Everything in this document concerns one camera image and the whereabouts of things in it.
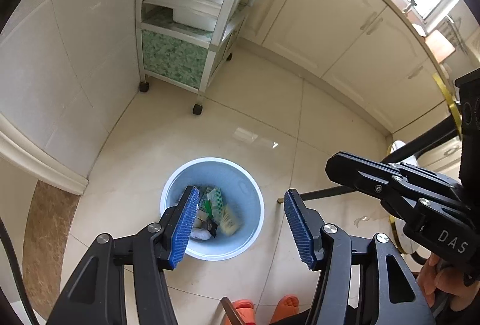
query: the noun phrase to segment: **white tissue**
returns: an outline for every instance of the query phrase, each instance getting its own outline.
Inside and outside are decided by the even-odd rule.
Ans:
[[[203,229],[192,229],[190,233],[190,237],[193,239],[201,239],[203,241],[208,240],[212,235],[208,230]]]

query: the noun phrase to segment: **metal screw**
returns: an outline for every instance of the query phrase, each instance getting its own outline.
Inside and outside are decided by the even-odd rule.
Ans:
[[[98,237],[97,237],[97,243],[99,244],[105,244],[105,243],[108,243],[110,240],[110,236],[106,233],[103,233],[103,234],[100,234]]]
[[[431,202],[428,199],[425,199],[425,198],[420,198],[418,201],[425,206],[430,206],[431,205]]]
[[[382,244],[386,244],[389,241],[388,236],[385,233],[378,233],[376,238],[377,241],[381,242]]]
[[[157,233],[158,231],[160,231],[161,228],[162,226],[160,226],[160,224],[154,223],[154,224],[149,224],[147,230],[150,233]]]
[[[337,233],[337,227],[334,225],[334,224],[326,224],[324,227],[323,227],[323,230],[326,232],[326,233],[330,233],[330,234],[334,234],[334,233]]]

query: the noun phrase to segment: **white wall tile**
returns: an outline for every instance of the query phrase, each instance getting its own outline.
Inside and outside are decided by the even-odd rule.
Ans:
[[[13,14],[11,14],[10,18],[8,19],[7,24],[0,32],[0,42],[2,42],[25,17],[27,17],[44,1],[45,0],[21,0],[20,4],[16,7]]]
[[[135,42],[133,35],[121,41],[105,62],[82,82],[88,99],[108,132],[138,90],[140,76]]]
[[[51,0],[0,43],[0,111],[44,148],[54,124],[80,91],[60,37]]]
[[[108,135],[85,93],[80,91],[63,112],[45,152],[86,177]]]
[[[52,0],[63,42],[80,81],[134,34],[134,0]]]

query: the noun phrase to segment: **human hand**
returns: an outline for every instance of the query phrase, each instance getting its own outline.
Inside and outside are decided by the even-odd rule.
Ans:
[[[454,267],[444,268],[437,273],[436,265],[439,261],[440,257],[432,253],[417,277],[417,283],[429,307],[435,303],[435,290],[438,288],[453,296],[450,300],[450,309],[453,311],[466,309],[478,294],[480,282],[476,281],[466,287],[463,284],[463,272]]]

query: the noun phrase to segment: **green patterned panel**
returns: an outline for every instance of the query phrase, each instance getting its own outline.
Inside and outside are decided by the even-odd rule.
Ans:
[[[208,50],[156,32],[142,30],[143,67],[169,79],[200,87]]]

